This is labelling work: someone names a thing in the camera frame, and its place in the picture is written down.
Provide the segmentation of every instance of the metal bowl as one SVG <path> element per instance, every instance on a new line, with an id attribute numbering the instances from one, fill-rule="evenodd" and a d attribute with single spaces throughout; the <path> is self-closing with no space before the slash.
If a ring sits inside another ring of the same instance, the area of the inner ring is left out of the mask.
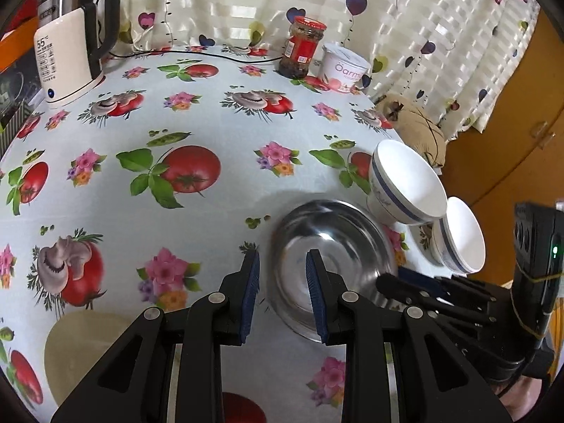
<path id="1" fill-rule="evenodd" d="M 268 294 L 282 320 L 301 336 L 320 341 L 306 281 L 306 253 L 319 249 L 329 272 L 349 290 L 383 306 L 374 282 L 383 273 L 397 275 L 390 241 L 379 224 L 346 202 L 315 200 L 297 207 L 274 230 L 270 246 Z"/>

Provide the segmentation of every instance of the curtain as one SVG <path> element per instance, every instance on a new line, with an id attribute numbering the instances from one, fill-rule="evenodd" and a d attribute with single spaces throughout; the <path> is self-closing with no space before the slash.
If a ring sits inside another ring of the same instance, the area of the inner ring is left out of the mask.
<path id="1" fill-rule="evenodd" d="M 323 42 L 373 65 L 366 94 L 404 95 L 451 140 L 483 131 L 538 12 L 535 0 L 122 0 L 118 49 L 250 43 L 282 52 L 290 21 L 307 14 L 327 25 Z"/>

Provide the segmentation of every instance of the cabinet handle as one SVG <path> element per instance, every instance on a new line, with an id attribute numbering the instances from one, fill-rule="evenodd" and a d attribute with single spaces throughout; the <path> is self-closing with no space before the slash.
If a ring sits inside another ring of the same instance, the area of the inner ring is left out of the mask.
<path id="1" fill-rule="evenodd" d="M 555 136 L 556 136 L 556 134 L 554 132 L 551 132 L 550 134 L 546 134 L 544 136 L 544 138 L 542 140 L 540 140 L 539 148 L 540 149 L 546 148 L 546 145 L 548 145 Z"/>
<path id="2" fill-rule="evenodd" d="M 542 131 L 546 128 L 547 125 L 548 125 L 547 121 L 539 122 L 531 129 L 531 136 L 533 138 L 537 138 L 542 133 Z"/>

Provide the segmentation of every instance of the white bowl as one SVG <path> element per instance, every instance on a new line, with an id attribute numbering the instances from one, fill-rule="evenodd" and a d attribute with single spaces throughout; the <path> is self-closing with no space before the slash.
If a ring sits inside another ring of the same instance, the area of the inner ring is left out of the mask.
<path id="1" fill-rule="evenodd" d="M 431 166 L 402 142 L 380 141 L 370 163 L 368 209 L 388 226 L 425 224 L 447 212 L 445 189 Z"/>
<path id="2" fill-rule="evenodd" d="M 479 272 L 486 262 L 486 244 L 472 210 L 457 197 L 449 197 L 447 214 L 433 223 L 431 253 L 450 270 Z"/>

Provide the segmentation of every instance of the yogurt cup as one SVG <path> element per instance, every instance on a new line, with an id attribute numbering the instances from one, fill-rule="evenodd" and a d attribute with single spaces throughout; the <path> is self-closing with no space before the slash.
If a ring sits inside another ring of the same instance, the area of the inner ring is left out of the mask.
<path id="1" fill-rule="evenodd" d="M 365 59 L 336 43 L 325 43 L 323 51 L 318 78 L 332 90 L 349 93 L 370 68 Z"/>

